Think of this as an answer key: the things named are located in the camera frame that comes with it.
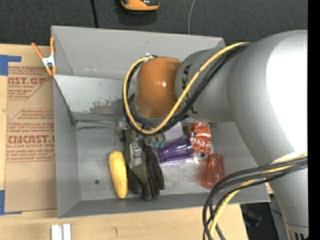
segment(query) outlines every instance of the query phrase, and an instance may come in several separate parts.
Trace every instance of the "wooden table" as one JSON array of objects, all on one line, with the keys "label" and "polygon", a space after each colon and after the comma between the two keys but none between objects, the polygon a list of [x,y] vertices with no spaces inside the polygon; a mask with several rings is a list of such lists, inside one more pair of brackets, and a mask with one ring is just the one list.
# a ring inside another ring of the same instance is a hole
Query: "wooden table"
[{"label": "wooden table", "polygon": [[[56,224],[71,224],[73,240],[202,240],[204,230],[201,207],[64,219],[44,210],[0,216],[0,239],[49,240]],[[240,205],[228,204],[218,224],[227,240],[248,240]]]}]

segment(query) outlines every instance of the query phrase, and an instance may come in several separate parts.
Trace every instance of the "yellow cable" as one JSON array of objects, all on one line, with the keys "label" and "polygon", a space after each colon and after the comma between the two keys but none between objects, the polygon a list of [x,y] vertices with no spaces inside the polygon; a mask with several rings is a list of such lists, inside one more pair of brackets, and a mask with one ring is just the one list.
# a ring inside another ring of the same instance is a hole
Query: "yellow cable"
[{"label": "yellow cable", "polygon": [[[300,158],[305,158],[308,156],[308,152],[302,154],[301,156],[295,158],[295,159],[300,159]],[[268,169],[268,170],[265,170],[263,172],[261,172],[261,174],[265,174],[265,173],[272,173],[272,172],[278,172],[278,171],[281,171],[281,170],[284,170],[284,169],[287,169],[287,168],[290,168],[290,167],[293,167],[295,166],[294,164],[293,165],[288,165],[288,166],[282,166],[282,167],[279,167],[279,168],[274,168],[274,169]],[[247,181],[244,181],[242,183],[240,183],[237,187],[243,187],[243,186],[247,186],[249,185],[250,183],[252,182],[255,182],[256,179],[251,179],[251,180],[247,180]],[[230,193],[229,195],[227,195],[227,197],[221,202],[221,205],[217,208],[216,212],[215,212],[215,216],[213,217],[212,219],[212,223],[211,223],[211,226],[210,226],[210,235],[213,237],[214,236],[214,231],[215,231],[215,228],[216,228],[216,225],[217,225],[217,222],[218,222],[218,219],[223,211],[223,209],[225,208],[225,206],[228,204],[228,202],[240,191],[239,190],[236,190],[232,193]]]},{"label": "yellow cable", "polygon": [[131,71],[135,68],[136,65],[138,65],[140,62],[143,62],[149,58],[152,58],[152,56],[148,56],[148,57],[144,57],[139,59],[138,61],[136,61],[136,63],[134,63],[131,68],[128,70],[125,79],[124,79],[124,85],[123,85],[123,102],[124,102],[124,108],[125,111],[128,115],[129,120],[131,121],[131,123],[143,134],[154,134],[156,132],[158,132],[159,130],[161,130],[164,125],[170,120],[170,118],[173,116],[173,114],[175,113],[176,109],[179,107],[179,105],[181,104],[181,102],[183,101],[184,97],[187,95],[189,89],[191,88],[192,84],[195,82],[195,80],[198,78],[199,74],[211,63],[213,62],[216,58],[218,58],[220,55],[224,54],[225,52],[229,51],[230,49],[242,45],[242,44],[246,44],[247,42],[238,42],[232,45],[229,45],[223,49],[221,49],[220,51],[218,51],[217,53],[215,53],[211,58],[209,58],[199,69],[198,71],[193,75],[193,77],[191,78],[190,82],[188,83],[188,85],[186,86],[186,88],[183,90],[182,94],[180,95],[179,99],[176,101],[175,105],[173,106],[173,108],[171,109],[170,113],[167,115],[167,117],[162,121],[162,123],[160,123],[156,128],[152,129],[152,130],[146,130],[146,129],[142,129],[142,127],[140,125],[137,124],[137,122],[135,121],[135,119],[133,118],[130,109],[129,109],[129,105],[128,105],[128,100],[127,100],[127,82],[129,79],[129,75],[131,73]]}]

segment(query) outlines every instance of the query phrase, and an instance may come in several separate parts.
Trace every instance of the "orange clip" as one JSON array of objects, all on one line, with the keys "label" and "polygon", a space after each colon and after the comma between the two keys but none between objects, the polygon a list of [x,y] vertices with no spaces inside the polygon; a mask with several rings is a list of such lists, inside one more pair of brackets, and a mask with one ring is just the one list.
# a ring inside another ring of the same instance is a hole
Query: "orange clip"
[{"label": "orange clip", "polygon": [[31,43],[31,46],[34,48],[39,58],[42,59],[43,64],[45,65],[45,70],[48,72],[48,74],[50,76],[55,75],[57,73],[55,38],[53,36],[50,38],[51,55],[49,57],[44,57],[34,42]]}]

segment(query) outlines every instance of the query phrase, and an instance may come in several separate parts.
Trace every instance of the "red can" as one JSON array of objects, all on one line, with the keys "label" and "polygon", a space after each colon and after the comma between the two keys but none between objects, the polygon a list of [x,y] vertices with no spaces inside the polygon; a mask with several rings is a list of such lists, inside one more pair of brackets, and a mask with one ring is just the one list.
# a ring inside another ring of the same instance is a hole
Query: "red can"
[{"label": "red can", "polygon": [[212,149],[211,130],[205,122],[197,121],[189,125],[188,134],[193,149],[206,158]]}]

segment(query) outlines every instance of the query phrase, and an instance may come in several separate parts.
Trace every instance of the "white cable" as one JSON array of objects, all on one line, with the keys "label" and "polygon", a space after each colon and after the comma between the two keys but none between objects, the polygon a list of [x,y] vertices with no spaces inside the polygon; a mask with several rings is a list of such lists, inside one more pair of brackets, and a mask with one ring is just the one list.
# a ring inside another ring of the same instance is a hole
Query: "white cable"
[{"label": "white cable", "polygon": [[191,5],[191,8],[190,8],[190,11],[189,11],[189,17],[188,17],[188,35],[190,35],[190,18],[191,18],[191,12],[192,12],[192,9],[193,9],[193,7],[194,7],[195,2],[196,2],[196,0],[193,0],[192,5]]}]

